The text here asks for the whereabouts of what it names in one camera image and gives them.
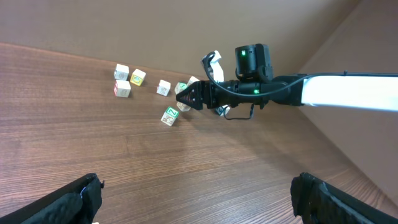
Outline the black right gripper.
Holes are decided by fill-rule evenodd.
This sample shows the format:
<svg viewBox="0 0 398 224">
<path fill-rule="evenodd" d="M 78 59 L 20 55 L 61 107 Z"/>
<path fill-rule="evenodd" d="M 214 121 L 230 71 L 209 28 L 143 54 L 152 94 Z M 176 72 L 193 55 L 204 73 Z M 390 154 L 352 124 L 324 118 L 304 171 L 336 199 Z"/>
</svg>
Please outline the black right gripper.
<svg viewBox="0 0 398 224">
<path fill-rule="evenodd" d="M 203 103 L 208 109 L 223 105 L 231 105 L 234 108 L 241 103 L 265 104 L 269 96 L 258 95 L 271 91 L 270 84 L 257 82 L 230 80 L 219 85 L 222 88 L 211 81 L 194 82 L 178 93 L 176 100 L 195 110 L 202 110 Z"/>
</svg>

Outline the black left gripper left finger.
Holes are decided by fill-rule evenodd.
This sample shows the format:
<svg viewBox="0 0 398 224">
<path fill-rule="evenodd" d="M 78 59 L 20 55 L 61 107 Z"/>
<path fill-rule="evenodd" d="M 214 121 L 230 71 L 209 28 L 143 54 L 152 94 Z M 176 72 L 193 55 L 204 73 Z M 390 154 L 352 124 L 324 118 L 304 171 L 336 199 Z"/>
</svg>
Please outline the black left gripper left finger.
<svg viewBox="0 0 398 224">
<path fill-rule="evenodd" d="M 102 205 L 104 181 L 89 173 L 1 217 L 1 223 L 90 224 Z"/>
</svg>

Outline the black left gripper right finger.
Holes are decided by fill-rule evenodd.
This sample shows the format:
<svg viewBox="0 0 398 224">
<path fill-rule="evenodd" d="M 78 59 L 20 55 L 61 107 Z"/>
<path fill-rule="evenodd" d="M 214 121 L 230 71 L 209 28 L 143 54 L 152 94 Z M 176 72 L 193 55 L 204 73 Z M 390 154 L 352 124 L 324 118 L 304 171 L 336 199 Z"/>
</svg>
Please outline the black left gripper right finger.
<svg viewBox="0 0 398 224">
<path fill-rule="evenodd" d="M 307 172 L 293 178 L 290 194 L 293 213 L 304 224 L 397 224 L 396 218 Z"/>
</svg>

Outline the red M wooden block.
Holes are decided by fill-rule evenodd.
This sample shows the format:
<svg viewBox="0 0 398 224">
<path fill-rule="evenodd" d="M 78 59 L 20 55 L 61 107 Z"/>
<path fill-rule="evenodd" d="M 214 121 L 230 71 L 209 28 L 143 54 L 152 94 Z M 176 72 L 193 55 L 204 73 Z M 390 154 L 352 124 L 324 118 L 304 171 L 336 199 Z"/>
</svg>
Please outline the red M wooden block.
<svg viewBox="0 0 398 224">
<path fill-rule="evenodd" d="M 189 111 L 189 110 L 190 110 L 190 107 L 189 107 L 188 105 L 183 104 L 183 103 L 181 103 L 181 102 L 177 102 L 177 107 L 178 107 L 178 109 L 179 109 L 180 111 L 182 111 L 182 112 L 186 112 L 186 111 Z"/>
</svg>

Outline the green Z wooden block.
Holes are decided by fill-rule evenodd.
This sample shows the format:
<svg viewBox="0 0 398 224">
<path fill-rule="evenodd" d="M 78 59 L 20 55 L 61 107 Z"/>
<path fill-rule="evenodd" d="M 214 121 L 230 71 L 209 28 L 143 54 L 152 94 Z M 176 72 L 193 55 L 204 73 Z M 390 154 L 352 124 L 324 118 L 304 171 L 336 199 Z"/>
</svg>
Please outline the green Z wooden block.
<svg viewBox="0 0 398 224">
<path fill-rule="evenodd" d="M 174 109 L 173 107 L 169 106 L 165 110 L 165 112 L 161 118 L 161 122 L 165 123 L 168 126 L 172 126 L 174 124 L 175 120 L 178 118 L 178 116 L 179 116 L 179 112 L 176 109 Z"/>
</svg>

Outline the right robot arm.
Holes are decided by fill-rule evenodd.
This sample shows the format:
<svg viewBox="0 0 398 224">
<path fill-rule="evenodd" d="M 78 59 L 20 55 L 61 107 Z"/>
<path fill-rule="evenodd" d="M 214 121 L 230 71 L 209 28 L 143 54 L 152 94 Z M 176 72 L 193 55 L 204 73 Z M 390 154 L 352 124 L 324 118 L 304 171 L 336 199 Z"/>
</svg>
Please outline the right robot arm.
<svg viewBox="0 0 398 224">
<path fill-rule="evenodd" d="M 207 80 L 193 82 L 176 100 L 196 110 L 250 103 L 260 108 L 273 101 L 288 106 L 337 106 L 397 111 L 395 73 L 295 73 L 275 77 L 265 44 L 237 47 L 236 79 L 225 81 L 221 55 L 210 52 L 201 60 Z"/>
</svg>

